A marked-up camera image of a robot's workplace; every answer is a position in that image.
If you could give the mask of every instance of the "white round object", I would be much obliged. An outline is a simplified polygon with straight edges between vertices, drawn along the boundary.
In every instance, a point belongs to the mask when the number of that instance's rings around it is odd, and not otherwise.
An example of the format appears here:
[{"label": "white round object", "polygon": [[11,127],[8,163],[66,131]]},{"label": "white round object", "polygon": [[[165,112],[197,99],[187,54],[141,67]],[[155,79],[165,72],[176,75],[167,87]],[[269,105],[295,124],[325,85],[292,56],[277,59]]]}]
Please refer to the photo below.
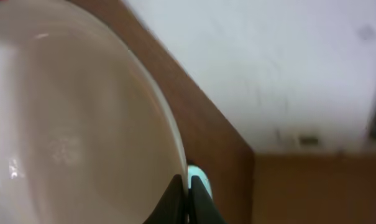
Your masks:
[{"label": "white round object", "polygon": [[0,2],[0,224],[142,224],[175,174],[175,120],[116,35],[65,1]]}]

